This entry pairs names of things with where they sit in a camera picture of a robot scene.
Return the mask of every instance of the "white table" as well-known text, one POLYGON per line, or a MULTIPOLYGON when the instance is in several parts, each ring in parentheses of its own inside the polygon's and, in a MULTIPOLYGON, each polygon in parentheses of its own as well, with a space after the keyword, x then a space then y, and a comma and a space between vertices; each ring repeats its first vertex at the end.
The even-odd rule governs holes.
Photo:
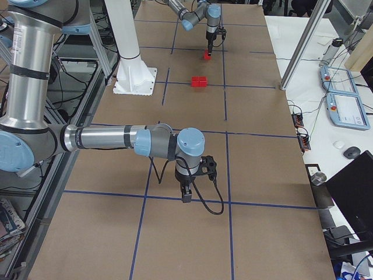
MULTIPOLYGON (((307 24, 308 18, 304 17, 281 17, 266 16, 266 22, 272 41, 273 49, 277 58, 281 77, 290 62, 294 50, 299 42, 303 30, 307 24)), ((288 85, 286 96, 288 100, 302 108, 303 112, 313 111, 318 108, 321 98, 325 95, 325 89, 322 87, 319 74, 319 59, 331 43, 332 39, 338 37, 334 27, 329 19, 322 19, 318 29, 311 39, 305 54, 302 57, 294 77, 288 85)), ((338 54, 341 55, 332 66, 344 68, 344 62, 349 54, 340 48, 338 54)), ((359 72, 352 73, 354 77, 359 76, 359 72)), ((355 78, 355 83, 366 85, 363 77, 355 78)), ((373 93, 367 87, 358 87, 360 97, 364 104, 373 107, 373 93)), ((303 122, 305 128, 311 133, 315 124, 317 111, 304 114, 303 122)), ((373 127, 373 118, 368 117, 373 127)), ((373 128, 368 131, 359 131, 354 129, 335 127, 329 119, 326 104, 323 102, 319 116, 317 117, 314 132, 311 137, 311 151, 305 152, 303 160, 305 164, 317 163, 322 172, 328 178, 334 176, 339 170, 344 168, 351 160, 343 156, 343 152, 351 146, 357 146, 361 151, 370 150, 373 152, 373 128), (345 143, 342 149, 336 149, 333 144, 336 141, 345 143)), ((334 206, 330 209, 336 226, 346 225, 351 232, 353 229, 347 223, 346 219, 334 206)))

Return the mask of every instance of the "blue tape grid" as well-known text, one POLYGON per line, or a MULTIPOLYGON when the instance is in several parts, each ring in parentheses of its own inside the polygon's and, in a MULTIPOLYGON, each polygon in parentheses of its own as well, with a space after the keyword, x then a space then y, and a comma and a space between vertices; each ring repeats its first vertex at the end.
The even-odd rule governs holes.
MULTIPOLYGON (((141 48, 163 48, 171 50, 171 54, 173 54, 174 50, 198 50, 203 51, 202 49, 187 49, 187 48, 175 48, 175 39, 177 35, 178 29, 178 22, 169 22, 169 21, 160 21, 160 20, 136 20, 139 22, 166 22, 166 23, 176 23, 175 33, 173 38, 173 46, 171 48, 164 48, 164 47, 147 47, 143 46, 141 48)), ((221 16, 221 25, 223 25, 223 16, 221 16)), ((230 26, 256 26, 256 27, 265 27, 265 25, 255 25, 255 24, 226 24, 230 26)), ((222 56, 223 56, 223 85, 209 85, 209 86, 222 86, 224 88, 224 119, 227 120, 227 95, 226 95, 226 88, 268 88, 268 89, 275 89, 275 87, 271 86, 240 86, 240 85, 227 85, 226 84, 226 69, 225 69, 225 57, 224 53, 226 50, 224 49, 224 43, 222 44, 222 56)), ((273 54, 272 52, 260 52, 260 51, 250 51, 250 53, 257 53, 257 54, 273 54)), ((164 105, 165 98, 166 98, 166 91, 167 85, 169 83, 173 84, 181 84, 181 85, 189 85, 188 83, 178 83, 178 82, 169 82, 168 77, 170 75, 170 68, 167 70, 167 77, 165 82, 156 82, 156 83, 165 83, 165 88, 163 92, 163 99, 162 99, 162 106, 164 105)), ((94 124, 94 125, 104 125, 104 126, 114 126, 110 124, 94 124)), ((228 201, 224 201, 225 204, 228 204, 228 215, 229 215, 229 230, 230 230, 230 261, 231 261, 231 280, 234 280, 234 243, 233 243, 233 226, 232 226, 232 205, 246 205, 246 206, 259 206, 259 207, 275 207, 275 208, 291 208, 291 209, 309 209, 309 210, 317 210, 315 207, 308 207, 308 206, 295 206, 295 205, 277 205, 277 204, 260 204, 260 203, 251 203, 251 202, 237 202, 231 200, 231 184, 230 184, 230 161, 229 161, 229 135, 251 135, 251 136, 259 136, 259 137, 275 137, 275 138, 296 138, 295 136, 287 136, 287 135, 268 135, 268 134, 252 134, 252 133, 244 133, 244 132, 228 132, 228 131, 203 131, 205 133, 217 133, 217 134, 224 134, 226 137, 226 152, 227 152, 227 185, 228 185, 228 201)), ((157 199, 157 200, 174 200, 180 201, 180 198, 174 197, 158 197, 154 195, 148 195, 147 192, 149 190, 149 182, 150 182, 150 175, 152 173, 152 166, 149 167, 149 173, 146 182, 145 194, 144 195, 137 195, 137 194, 121 194, 121 193, 112 193, 112 192, 94 192, 94 191, 76 191, 76 190, 65 190, 65 193, 72 193, 72 194, 91 194, 91 195, 110 195, 110 196, 119 196, 119 197, 134 197, 134 198, 143 198, 142 210, 140 215, 140 221, 138 226, 138 232, 136 235, 136 242, 135 248, 133 251, 132 257, 132 264, 131 264, 131 271, 129 275, 129 280, 133 278, 133 272, 135 269, 136 264, 136 255, 138 251, 138 245, 140 240, 140 233, 141 227, 143 222, 143 217, 145 214, 145 207, 147 199, 157 199)), ((192 199, 192 202, 200 202, 199 199, 192 199)), ((209 203, 220 203, 220 201, 215 200, 206 200, 209 203)))

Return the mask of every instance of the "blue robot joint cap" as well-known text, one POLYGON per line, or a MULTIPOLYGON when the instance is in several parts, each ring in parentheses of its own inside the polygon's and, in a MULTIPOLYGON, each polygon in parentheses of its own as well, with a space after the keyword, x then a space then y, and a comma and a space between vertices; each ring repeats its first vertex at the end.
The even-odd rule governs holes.
POLYGON ((205 150, 205 136, 196 128, 185 128, 177 136, 177 144, 187 155, 200 156, 205 150))

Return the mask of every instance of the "monitor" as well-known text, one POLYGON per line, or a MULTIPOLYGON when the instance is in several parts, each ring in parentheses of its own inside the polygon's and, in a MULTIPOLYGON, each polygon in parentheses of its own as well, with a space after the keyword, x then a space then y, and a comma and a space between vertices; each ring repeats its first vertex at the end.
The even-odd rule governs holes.
POLYGON ((372 154, 362 153, 330 178, 326 187, 359 239, 373 242, 372 154))

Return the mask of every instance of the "gray robot arm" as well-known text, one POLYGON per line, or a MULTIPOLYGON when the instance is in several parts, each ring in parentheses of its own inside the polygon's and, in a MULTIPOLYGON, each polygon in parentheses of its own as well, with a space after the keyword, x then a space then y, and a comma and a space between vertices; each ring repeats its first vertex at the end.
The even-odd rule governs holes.
POLYGON ((12 5, 8 11, 15 19, 15 35, 7 109, 0 118, 0 170, 16 172, 59 153, 78 149, 127 148, 138 155, 175 160, 175 177, 180 182, 183 202, 191 201, 189 185, 195 186, 195 176, 208 175, 216 185, 216 163, 212 157, 202 156, 205 138, 195 128, 175 134, 165 124, 48 125, 44 121, 44 106, 53 38, 61 31, 89 32, 89 0, 9 2, 12 5))
POLYGON ((213 43, 218 34, 225 40, 226 30, 219 26, 221 19, 221 9, 217 4, 210 4, 206 0, 198 1, 198 7, 194 11, 189 11, 179 0, 163 0, 181 20, 181 24, 186 31, 193 29, 202 19, 207 19, 206 39, 207 54, 211 56, 213 43))

